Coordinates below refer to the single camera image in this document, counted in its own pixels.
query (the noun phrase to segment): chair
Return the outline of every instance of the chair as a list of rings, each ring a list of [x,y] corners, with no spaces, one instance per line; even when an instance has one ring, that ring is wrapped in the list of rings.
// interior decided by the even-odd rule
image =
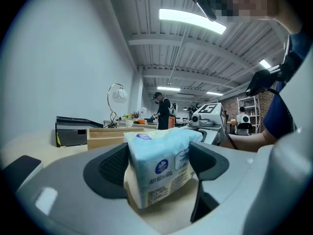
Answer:
[[[248,130],[248,135],[251,135],[252,132],[252,124],[251,123],[240,123],[237,126],[237,130],[239,129],[244,129],[244,130]]]

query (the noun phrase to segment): plastic packaging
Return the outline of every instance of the plastic packaging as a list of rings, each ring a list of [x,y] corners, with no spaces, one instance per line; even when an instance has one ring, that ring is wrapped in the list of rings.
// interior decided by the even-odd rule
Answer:
[[[130,148],[130,192],[138,208],[146,208],[191,179],[189,142],[202,134],[188,129],[124,133]]]

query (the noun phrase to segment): fluorescent light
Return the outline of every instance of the fluorescent light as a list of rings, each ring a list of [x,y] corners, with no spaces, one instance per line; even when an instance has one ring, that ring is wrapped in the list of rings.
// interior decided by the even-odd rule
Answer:
[[[159,18],[162,20],[179,21],[194,24],[222,34],[226,27],[218,22],[212,22],[206,17],[180,10],[160,9]]]
[[[180,88],[171,88],[171,87],[160,87],[158,86],[158,90],[164,90],[164,91],[174,91],[174,92],[180,92]]]
[[[216,92],[207,92],[207,94],[215,95],[215,96],[223,96],[223,94],[221,94],[221,93],[216,93]]]
[[[271,68],[271,65],[269,65],[269,63],[264,59],[260,62],[260,64],[266,69]]]

